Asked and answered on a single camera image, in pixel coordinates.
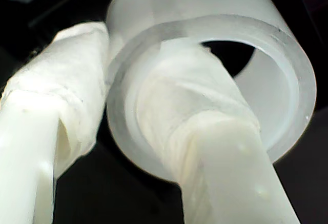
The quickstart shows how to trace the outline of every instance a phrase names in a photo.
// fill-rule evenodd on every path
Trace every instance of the frosted acrylic tube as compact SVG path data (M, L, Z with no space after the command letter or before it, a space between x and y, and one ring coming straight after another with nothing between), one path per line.
M113 0L107 25L112 60L108 83L113 85L107 102L110 128L126 156L153 175L172 180L145 140L127 132L126 95L138 80L132 83L125 74L132 65L147 71L156 64L165 41L230 40L256 48L235 80L260 121L272 162L296 143L312 117L313 68L271 0Z

